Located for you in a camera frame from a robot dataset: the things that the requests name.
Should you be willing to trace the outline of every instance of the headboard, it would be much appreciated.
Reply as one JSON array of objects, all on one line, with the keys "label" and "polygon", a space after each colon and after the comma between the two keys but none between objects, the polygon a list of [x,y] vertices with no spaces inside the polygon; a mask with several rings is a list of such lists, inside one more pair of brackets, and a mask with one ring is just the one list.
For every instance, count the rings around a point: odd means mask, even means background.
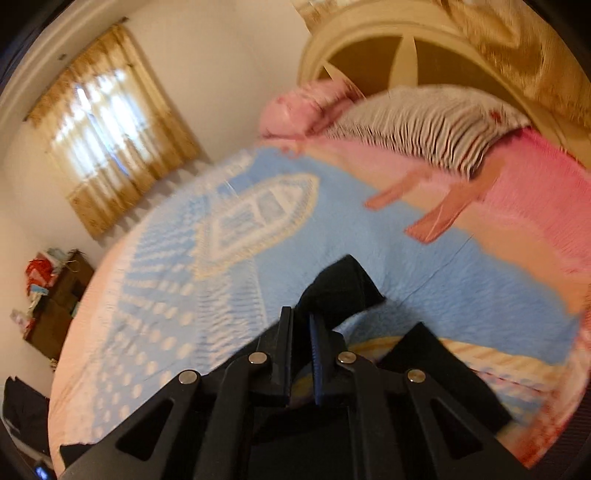
[{"label": "headboard", "polygon": [[[343,75],[366,96],[398,85],[474,87],[521,110],[551,141],[573,148],[563,120],[491,68],[429,0],[361,0],[325,21],[304,49],[298,83]],[[591,142],[584,148],[591,158]]]}]

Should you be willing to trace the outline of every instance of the brown dresser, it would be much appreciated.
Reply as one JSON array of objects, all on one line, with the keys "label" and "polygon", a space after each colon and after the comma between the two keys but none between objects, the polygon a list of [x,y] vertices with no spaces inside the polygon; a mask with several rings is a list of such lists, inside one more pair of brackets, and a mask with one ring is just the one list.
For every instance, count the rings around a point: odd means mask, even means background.
[{"label": "brown dresser", "polygon": [[24,339],[47,358],[59,360],[72,322],[72,312],[94,273],[82,253],[72,251],[48,295],[33,310],[35,323]]}]

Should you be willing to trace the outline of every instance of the silver rivet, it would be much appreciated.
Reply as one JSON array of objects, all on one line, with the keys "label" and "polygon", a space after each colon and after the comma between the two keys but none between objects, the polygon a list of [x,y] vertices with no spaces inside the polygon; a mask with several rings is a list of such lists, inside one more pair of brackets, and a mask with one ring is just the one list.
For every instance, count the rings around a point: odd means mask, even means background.
[{"label": "silver rivet", "polygon": [[352,364],[357,360],[357,355],[353,352],[341,352],[339,353],[337,360],[342,364]]},{"label": "silver rivet", "polygon": [[411,370],[408,372],[408,379],[413,383],[423,383],[427,376],[423,370]]},{"label": "silver rivet", "polygon": [[267,361],[267,354],[263,352],[254,352],[248,355],[248,361],[253,365],[262,365]]},{"label": "silver rivet", "polygon": [[197,381],[197,374],[193,370],[185,370],[178,376],[178,381],[183,385],[189,385]]}]

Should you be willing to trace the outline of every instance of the striped pattern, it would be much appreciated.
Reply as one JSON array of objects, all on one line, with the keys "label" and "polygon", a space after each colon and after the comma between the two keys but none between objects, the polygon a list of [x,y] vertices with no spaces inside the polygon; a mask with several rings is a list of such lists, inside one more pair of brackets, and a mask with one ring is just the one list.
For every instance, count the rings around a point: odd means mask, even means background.
[{"label": "striped pattern", "polygon": [[472,178],[486,151],[530,120],[480,90],[451,85],[397,87],[357,103],[329,138],[360,139]]}]

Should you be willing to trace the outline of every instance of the bed sheet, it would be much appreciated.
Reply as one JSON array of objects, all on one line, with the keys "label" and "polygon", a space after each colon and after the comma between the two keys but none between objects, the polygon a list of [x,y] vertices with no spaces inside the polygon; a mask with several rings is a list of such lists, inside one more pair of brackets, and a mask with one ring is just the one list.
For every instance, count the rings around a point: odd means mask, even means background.
[{"label": "bed sheet", "polygon": [[186,368],[207,374],[345,254],[388,299],[341,325],[348,344],[379,358],[423,321],[496,392],[515,419],[499,438],[533,464],[589,372],[591,182],[528,134],[493,155],[500,177],[430,243],[405,232],[461,180],[434,170],[370,211],[424,168],[379,148],[268,142],[195,179],[111,250],[82,301],[51,395],[57,471],[59,445],[100,440]]}]

